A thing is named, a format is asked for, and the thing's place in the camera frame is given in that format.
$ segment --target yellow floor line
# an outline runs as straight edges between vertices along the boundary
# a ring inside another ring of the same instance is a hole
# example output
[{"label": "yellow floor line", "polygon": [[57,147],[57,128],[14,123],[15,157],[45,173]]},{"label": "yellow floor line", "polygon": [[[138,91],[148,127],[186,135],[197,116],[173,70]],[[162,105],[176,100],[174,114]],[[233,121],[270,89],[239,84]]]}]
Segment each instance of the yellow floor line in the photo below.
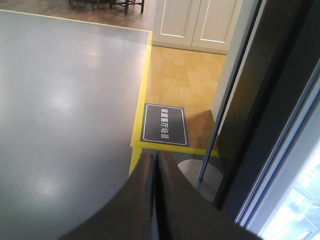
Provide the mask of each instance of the yellow floor line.
[{"label": "yellow floor line", "polygon": [[139,91],[139,98],[136,107],[135,120],[132,132],[131,141],[139,142],[141,136],[141,129],[144,118],[144,109],[145,109],[145,99],[147,94],[147,82],[148,82],[148,72],[149,72],[149,64],[151,58],[151,42],[152,42],[152,32],[149,33],[148,37],[148,46],[146,49],[145,62],[143,66],[143,73]]},{"label": "yellow floor line", "polygon": [[139,161],[141,153],[142,153],[142,148],[138,148],[138,147],[133,147],[132,148],[129,176],[133,172],[133,170],[135,169],[135,167],[136,167],[136,165],[137,165],[137,163]]},{"label": "yellow floor line", "polygon": [[[160,144],[160,143],[145,142],[145,141],[131,141],[131,147],[142,148],[142,149],[155,149],[155,150],[177,152],[177,153],[183,153],[183,154],[194,154],[194,155],[206,154],[206,149],[186,147],[186,146],[175,146],[175,145]],[[210,156],[219,157],[219,153],[218,151],[213,150]]]},{"label": "yellow floor line", "polygon": [[152,33],[152,31],[143,30],[143,29],[138,29],[138,28],[131,28],[131,27],[126,27],[126,26],[115,26],[115,25],[110,25],[110,24],[105,24],[105,23],[98,23],[98,22],[91,22],[91,21],[82,21],[82,20],[76,20],[76,19],[70,19],[70,18],[64,18],[64,17],[58,17],[58,16],[48,16],[48,15],[42,15],[42,14],[36,14],[36,13],[29,13],[29,12],[23,12],[23,11],[12,11],[12,10],[5,10],[5,9],[0,9],[0,11],[1,11],[1,12],[16,13],[16,14],[25,14],[25,15],[45,17],[45,18],[50,18],[50,19],[60,19],[60,20],[67,20],[67,21],[72,21],[72,22],[78,22],[78,23],[95,24],[95,25],[108,26],[108,27],[119,28],[119,29],[130,29],[130,30],[136,30],[136,31],[142,31],[142,32]]}]

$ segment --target white wall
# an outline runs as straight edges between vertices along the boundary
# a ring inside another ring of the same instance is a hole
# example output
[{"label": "white wall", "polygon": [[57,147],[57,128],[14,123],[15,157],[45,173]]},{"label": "white wall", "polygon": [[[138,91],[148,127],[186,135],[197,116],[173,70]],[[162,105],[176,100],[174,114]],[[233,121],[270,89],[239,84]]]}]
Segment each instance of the white wall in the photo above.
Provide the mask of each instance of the white wall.
[{"label": "white wall", "polygon": [[[253,17],[252,10],[255,9],[256,4],[257,4],[257,0],[244,0],[243,1],[242,7],[240,10],[240,14],[239,14],[239,18],[236,23],[233,37],[231,40],[231,44],[229,47],[229,52],[227,54],[227,58],[225,60],[224,66],[223,66],[222,74],[221,74],[219,84],[217,86],[215,96],[213,99],[213,103],[211,106],[211,113],[212,113],[213,119],[215,121],[217,119],[219,107],[222,103],[224,93],[225,93],[225,90],[226,90],[228,82],[229,82],[229,78],[230,78],[232,71],[234,69],[234,64],[235,64],[236,59],[239,55],[240,46],[242,45],[242,42],[243,42],[243,37],[245,35],[246,30],[248,29],[248,24],[250,24],[250,22],[252,20],[252,17]],[[235,90],[235,87],[237,86],[237,83],[238,82],[236,79],[236,82],[234,84],[233,91],[232,91],[231,96],[229,98],[228,106],[227,106],[225,113],[227,113],[227,111],[229,109],[229,105],[230,105],[231,99],[233,97],[233,92]]]}]

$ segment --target chair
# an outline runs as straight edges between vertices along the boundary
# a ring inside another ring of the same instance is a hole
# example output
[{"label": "chair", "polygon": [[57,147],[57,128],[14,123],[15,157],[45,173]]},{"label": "chair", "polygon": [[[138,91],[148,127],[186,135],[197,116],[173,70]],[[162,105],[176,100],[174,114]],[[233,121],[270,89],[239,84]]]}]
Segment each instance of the chair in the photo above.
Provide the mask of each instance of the chair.
[{"label": "chair", "polygon": [[[83,2],[88,2],[88,3],[92,3],[94,5],[92,5],[92,8],[95,7],[96,5],[96,9],[99,10],[100,9],[100,0],[83,0]],[[74,6],[74,0],[69,0],[69,4],[73,7]]]},{"label": "chair", "polygon": [[129,5],[140,5],[141,6],[141,13],[144,12],[145,0],[141,0],[141,2],[136,2],[136,0],[124,0],[121,2],[117,2],[117,0],[110,0],[109,8],[112,9],[113,5],[119,5],[124,7],[124,15],[127,15]]}]

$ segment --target wooden floor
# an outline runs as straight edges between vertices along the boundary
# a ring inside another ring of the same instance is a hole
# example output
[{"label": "wooden floor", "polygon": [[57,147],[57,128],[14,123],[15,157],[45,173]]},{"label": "wooden floor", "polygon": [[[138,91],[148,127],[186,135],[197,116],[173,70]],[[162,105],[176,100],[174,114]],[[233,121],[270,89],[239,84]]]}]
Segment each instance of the wooden floor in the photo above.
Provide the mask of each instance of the wooden floor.
[{"label": "wooden floor", "polygon": [[226,56],[152,46],[145,102],[185,108],[189,146],[206,149]]},{"label": "wooden floor", "polygon": [[0,0],[0,9],[3,10],[149,31],[153,29],[155,8],[156,0],[145,0],[143,14],[139,5],[132,5],[129,6],[128,14],[125,16],[124,7],[115,5],[109,9],[109,3],[101,4],[100,10],[96,10],[91,6],[70,7],[68,0]]},{"label": "wooden floor", "polygon": [[[68,0],[0,0],[0,9],[152,31],[156,0],[124,8],[101,4],[70,7]],[[146,103],[185,108],[190,147],[206,149],[214,121],[210,112],[226,56],[153,46]]]}]

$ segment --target cabinet door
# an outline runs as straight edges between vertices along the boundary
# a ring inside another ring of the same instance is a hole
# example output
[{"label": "cabinet door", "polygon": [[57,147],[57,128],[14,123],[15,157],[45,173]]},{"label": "cabinet door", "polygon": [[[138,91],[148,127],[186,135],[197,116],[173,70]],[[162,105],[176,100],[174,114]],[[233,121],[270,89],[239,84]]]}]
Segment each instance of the cabinet door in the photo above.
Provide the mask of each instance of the cabinet door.
[{"label": "cabinet door", "polygon": [[190,46],[201,0],[157,0],[153,41]]},{"label": "cabinet door", "polygon": [[202,0],[192,45],[227,51],[242,2],[243,0]]}]

